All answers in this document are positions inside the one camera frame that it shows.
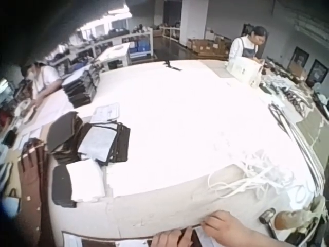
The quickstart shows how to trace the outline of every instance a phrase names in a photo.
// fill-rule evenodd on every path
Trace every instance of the finger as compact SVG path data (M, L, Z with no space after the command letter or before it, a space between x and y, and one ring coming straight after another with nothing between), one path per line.
M152 242L151 242L151 247L156 247L158 246L160 234L157 234L153 237Z
M185 233L178 244L178 247L189 247L192 233L193 229L191 227L186 228Z
M226 221L226 220L229 220L230 218L232 218L231 213L224 211L224 210L216 211L211 216L214 216L222 221Z
M167 245L169 232L164 232L160 234L158 247L165 247Z
M216 230L219 230L221 228L221 225L224 223L222 220L218 219L215 216L208 216L204 222L206 225Z
M173 230L169 233L167 247L176 247L178 244L178 239L181 236L180 230Z
M206 223L201 223L201 228L202 230L204 230L205 234L208 236L208 237L215 237L218 235L218 230L208 226Z

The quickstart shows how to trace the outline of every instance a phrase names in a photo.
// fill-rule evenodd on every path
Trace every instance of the white shirt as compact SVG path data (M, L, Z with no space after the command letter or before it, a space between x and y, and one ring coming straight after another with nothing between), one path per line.
M241 57L243 48L247 49L254 49L257 52L258 51L258 46L254 45L249 39L248 36L243 36L240 38L236 38L231 46L230 49L230 54L229 54L229 60L234 59L236 57Z
M59 80L61 77L59 76L57 70L51 66L43 66L41 67L40 74L37 79L34 79L32 91L33 91L33 99L36 99L36 96L43 89L47 88L55 81Z

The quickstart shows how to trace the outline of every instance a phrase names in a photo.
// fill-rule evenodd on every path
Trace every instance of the work table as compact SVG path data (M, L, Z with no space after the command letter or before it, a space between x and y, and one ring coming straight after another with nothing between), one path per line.
M172 61L171 65L181 72L167 68L163 62L134 65L101 74L97 94L89 105L72 109L63 91L46 99L21 134L38 125L36 119L40 114L46 115L44 106L51 101L60 102L61 114L74 110L83 119L91 116L97 106L118 102L118 121L131 128L128 161L103 169L107 196L101 201L62 208L51 201L49 187L57 246L62 246L62 231L106 239L152 236L197 225L218 209L230 211L247 227L267 234L258 221L263 211L270 207L277 211L300 209L310 202L312 193L303 203L295 203L291 195L276 195L273 189L264 200L258 200L253 190L220 200L208 190L207 178L212 172L220 170L212 177L215 181L231 182L242 177L242 171L230 165L227 150L223 152L222 141L229 137L223 130L233 129L241 135L243 145L250 144L255 150L262 149L267 139L269 148L274 139L279 140L281 145L271 155L280 154L279 160L289 164L289 156L295 154L298 163L291 169L300 182L312 181L306 163L293 149L287 151L289 139L271 117L264 99L254 93L245 94L239 82L225 73L223 64L215 60ZM41 140L45 140L50 124L43 126ZM14 162L7 191L16 187L18 196L19 154L18 150L9 150L6 157L6 161ZM50 172L56 165L51 158ZM289 232L277 234L284 239Z

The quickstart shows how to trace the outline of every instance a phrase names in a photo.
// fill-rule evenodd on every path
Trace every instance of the worker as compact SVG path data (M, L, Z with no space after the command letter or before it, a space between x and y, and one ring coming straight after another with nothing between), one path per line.
M21 73L26 80L32 81L33 101L30 106L40 106L43 99L57 91L63 82L54 67L40 62L22 67Z
M225 247L293 247L248 229L236 217L222 210L208 216L201 227L208 237ZM180 237L180 230L160 233L153 237L151 247L191 247L192 228L187 228Z
M255 57L258 47L265 43L267 38L267 31L264 27L254 27L250 35L236 38L231 46L229 60L236 57L244 57L255 60L261 63L258 58Z

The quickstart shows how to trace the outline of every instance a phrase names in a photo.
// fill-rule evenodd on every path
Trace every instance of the pillar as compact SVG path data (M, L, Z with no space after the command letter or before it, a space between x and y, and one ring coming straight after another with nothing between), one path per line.
M179 42L186 46L188 39L205 36L209 0L182 0Z
M155 0L154 3L154 25L163 23L163 5L165 0Z

